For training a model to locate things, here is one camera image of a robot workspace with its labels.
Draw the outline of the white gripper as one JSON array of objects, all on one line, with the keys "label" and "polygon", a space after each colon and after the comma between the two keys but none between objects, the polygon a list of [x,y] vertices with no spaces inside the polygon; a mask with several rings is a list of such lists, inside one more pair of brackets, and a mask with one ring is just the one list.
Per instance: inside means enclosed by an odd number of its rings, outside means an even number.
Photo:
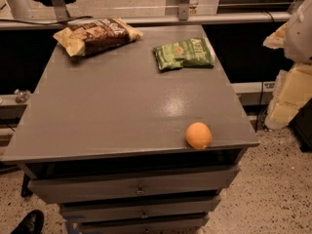
[{"label": "white gripper", "polygon": [[264,124],[269,129],[286,127],[312,98],[312,0],[304,0],[285,22],[263,41],[269,49],[283,49],[285,57],[297,62],[276,78]]}]

